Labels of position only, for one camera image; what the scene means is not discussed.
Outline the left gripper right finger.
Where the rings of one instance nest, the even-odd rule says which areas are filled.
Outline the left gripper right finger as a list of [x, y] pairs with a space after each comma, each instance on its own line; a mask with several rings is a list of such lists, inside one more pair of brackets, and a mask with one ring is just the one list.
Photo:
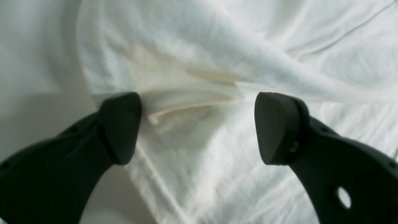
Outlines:
[[254, 117], [261, 159], [290, 167], [320, 224], [397, 223], [398, 172], [392, 158], [340, 136], [295, 97], [261, 92]]

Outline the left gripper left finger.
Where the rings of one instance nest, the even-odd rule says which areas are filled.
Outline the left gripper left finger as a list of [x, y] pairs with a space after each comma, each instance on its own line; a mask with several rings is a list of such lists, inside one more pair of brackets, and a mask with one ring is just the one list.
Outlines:
[[136, 92], [108, 98], [58, 136], [4, 160], [1, 219], [7, 224], [78, 224], [101, 176], [131, 161], [141, 116]]

